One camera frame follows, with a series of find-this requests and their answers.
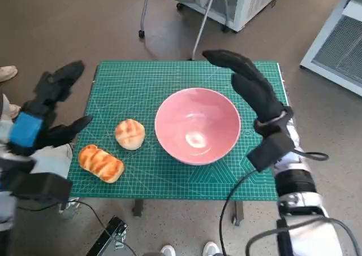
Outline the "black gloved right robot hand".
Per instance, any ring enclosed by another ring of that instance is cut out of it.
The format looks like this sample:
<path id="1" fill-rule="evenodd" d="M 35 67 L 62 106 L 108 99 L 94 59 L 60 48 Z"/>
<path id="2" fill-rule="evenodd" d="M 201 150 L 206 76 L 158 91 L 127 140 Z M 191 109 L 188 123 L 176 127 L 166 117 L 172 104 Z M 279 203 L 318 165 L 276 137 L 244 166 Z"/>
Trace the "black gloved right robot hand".
<path id="1" fill-rule="evenodd" d="M 270 122 L 282 115 L 284 105 L 249 58 L 228 50 L 204 50 L 202 55 L 212 65 L 233 71 L 232 88 L 249 104 L 260 123 Z"/>

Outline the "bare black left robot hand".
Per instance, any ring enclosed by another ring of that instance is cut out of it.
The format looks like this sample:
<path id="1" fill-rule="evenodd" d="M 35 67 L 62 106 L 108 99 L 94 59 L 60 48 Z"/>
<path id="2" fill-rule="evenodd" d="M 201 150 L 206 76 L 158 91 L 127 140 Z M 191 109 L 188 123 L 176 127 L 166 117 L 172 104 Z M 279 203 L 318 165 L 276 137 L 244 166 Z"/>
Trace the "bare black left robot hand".
<path id="1" fill-rule="evenodd" d="M 53 126 L 57 103 L 64 102 L 71 88 L 84 72 L 81 60 L 69 63 L 53 73 L 44 72 L 37 83 L 32 100 L 26 101 L 11 128 L 7 149 L 21 156 L 30 156 L 47 146 L 70 143 L 93 119 L 83 116 L 70 125 Z"/>

